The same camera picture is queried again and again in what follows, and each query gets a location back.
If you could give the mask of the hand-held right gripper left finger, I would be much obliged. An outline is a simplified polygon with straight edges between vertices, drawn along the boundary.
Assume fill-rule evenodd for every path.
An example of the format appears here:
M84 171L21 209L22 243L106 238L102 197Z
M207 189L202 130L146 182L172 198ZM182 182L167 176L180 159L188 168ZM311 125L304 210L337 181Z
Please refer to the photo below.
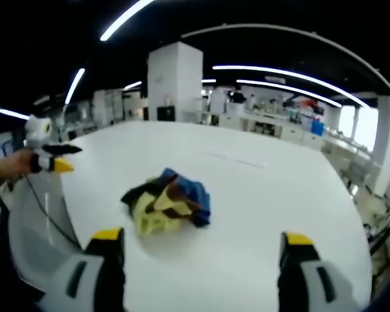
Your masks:
M125 233L98 231L81 253L63 260L46 280L39 311L125 311Z

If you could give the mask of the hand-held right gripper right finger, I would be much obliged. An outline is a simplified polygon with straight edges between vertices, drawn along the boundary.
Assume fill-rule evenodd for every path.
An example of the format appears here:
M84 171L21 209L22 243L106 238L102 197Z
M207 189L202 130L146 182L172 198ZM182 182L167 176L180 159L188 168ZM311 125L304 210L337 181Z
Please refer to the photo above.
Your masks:
M352 285L313 241L293 232L281 234L278 298L280 311L359 311Z

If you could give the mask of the person's left hand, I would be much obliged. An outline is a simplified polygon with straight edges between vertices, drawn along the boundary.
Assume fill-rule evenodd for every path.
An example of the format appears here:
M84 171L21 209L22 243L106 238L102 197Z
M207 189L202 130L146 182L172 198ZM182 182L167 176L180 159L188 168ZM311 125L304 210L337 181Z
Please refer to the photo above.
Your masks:
M32 172L31 158L33 151L21 149L0 159L0 184Z

